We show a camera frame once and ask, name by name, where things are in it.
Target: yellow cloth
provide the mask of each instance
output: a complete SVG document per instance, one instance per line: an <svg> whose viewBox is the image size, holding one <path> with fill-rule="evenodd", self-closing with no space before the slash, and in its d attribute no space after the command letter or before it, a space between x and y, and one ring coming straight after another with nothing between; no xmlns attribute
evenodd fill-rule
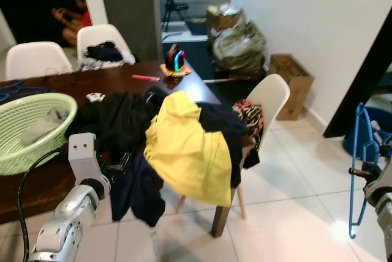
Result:
<svg viewBox="0 0 392 262"><path fill-rule="evenodd" d="M222 132L205 132L201 108L184 91L165 98L146 131L144 155L178 193L205 203L230 206L232 163Z"/></svg>

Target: marker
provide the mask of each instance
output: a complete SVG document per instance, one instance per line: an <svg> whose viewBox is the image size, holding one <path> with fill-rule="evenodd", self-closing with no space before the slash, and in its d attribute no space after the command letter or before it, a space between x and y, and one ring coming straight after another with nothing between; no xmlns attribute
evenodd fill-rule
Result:
<svg viewBox="0 0 392 262"><path fill-rule="evenodd" d="M135 80L148 80L148 81L154 81L158 82L160 80L160 77L147 77L144 75L132 75L132 78Z"/></svg>

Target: dark wooden table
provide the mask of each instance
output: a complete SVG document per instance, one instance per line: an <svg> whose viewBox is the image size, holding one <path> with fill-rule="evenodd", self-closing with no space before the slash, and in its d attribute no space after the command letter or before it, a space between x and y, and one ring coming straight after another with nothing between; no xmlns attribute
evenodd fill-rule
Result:
<svg viewBox="0 0 392 262"><path fill-rule="evenodd" d="M192 73L174 80L165 78L161 72L160 61L142 62L135 65L74 72L49 77L38 77L24 80L23 86L44 86L72 96L79 107L85 102L85 95L100 92L110 95L116 92L132 92L144 94L151 86L158 86L168 93L183 90L193 101L220 103L216 96L204 84L192 69ZM158 83L133 80L131 75L148 75L161 77ZM0 87L10 82L0 82ZM243 138L243 146L253 143L249 137ZM22 174L0 176L0 224L17 220L16 195ZM75 185L75 176L67 159L55 159L36 168L24 185L23 207L27 217L53 210ZM230 208L217 208L212 234L221 236Z"/></svg>

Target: cardboard box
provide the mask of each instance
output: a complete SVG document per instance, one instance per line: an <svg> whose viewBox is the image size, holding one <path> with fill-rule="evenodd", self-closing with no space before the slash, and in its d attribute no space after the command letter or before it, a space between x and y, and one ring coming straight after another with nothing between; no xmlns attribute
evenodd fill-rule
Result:
<svg viewBox="0 0 392 262"><path fill-rule="evenodd" d="M271 55L267 75L279 74L290 88L290 97L277 120L297 120L309 93L314 77L290 54Z"/></svg>
<svg viewBox="0 0 392 262"><path fill-rule="evenodd" d="M213 45L221 31L232 28L237 24L242 11L235 14L223 15L219 11L220 6L209 6L206 11L207 36L210 45Z"/></svg>

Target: chair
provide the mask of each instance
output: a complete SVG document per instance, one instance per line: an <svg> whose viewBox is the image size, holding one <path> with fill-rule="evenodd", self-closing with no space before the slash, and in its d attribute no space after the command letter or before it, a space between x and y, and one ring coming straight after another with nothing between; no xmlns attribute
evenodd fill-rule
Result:
<svg viewBox="0 0 392 262"><path fill-rule="evenodd" d="M130 52L127 43L119 31L111 24L92 25L81 28L77 35L78 60L83 57L83 50L88 46L96 46L100 43L112 41L120 50Z"/></svg>
<svg viewBox="0 0 392 262"><path fill-rule="evenodd" d="M169 25L170 21L170 15L172 14L172 11L176 11L178 16L182 21L185 21L184 15L181 13L181 11L185 11L189 9L189 5L187 3L176 3L174 0L167 0L165 4L165 14L164 14L164 22L162 23L162 27L165 25L166 22L166 28L165 32L167 32L167 28Z"/></svg>
<svg viewBox="0 0 392 262"><path fill-rule="evenodd" d="M272 123L274 122L277 114L280 112L288 97L290 96L290 89L284 79L278 74L268 75L262 80L252 92L248 95L246 100L253 104L260 104L263 107L264 129L262 140L258 146L260 151L265 139L269 134ZM242 194L241 185L237 187L237 195L239 205L241 207L241 216L246 218L245 202ZM177 207L177 213L180 213L186 197L182 196Z"/></svg>
<svg viewBox="0 0 392 262"><path fill-rule="evenodd" d="M73 68L62 48L53 42L21 43L7 53L6 80L41 77L48 70L64 73Z"/></svg>

